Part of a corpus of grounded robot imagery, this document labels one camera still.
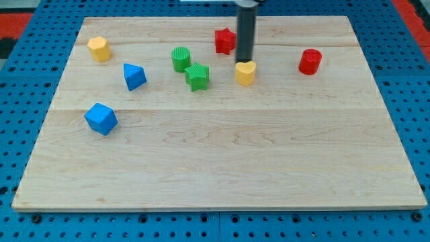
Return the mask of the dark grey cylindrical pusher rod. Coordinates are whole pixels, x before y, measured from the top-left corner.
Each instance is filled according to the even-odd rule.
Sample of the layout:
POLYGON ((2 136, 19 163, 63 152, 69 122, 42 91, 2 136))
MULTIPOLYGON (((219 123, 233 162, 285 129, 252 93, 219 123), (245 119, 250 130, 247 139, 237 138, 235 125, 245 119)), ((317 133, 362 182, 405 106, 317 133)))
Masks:
POLYGON ((252 60, 258 3, 236 0, 236 62, 252 60))

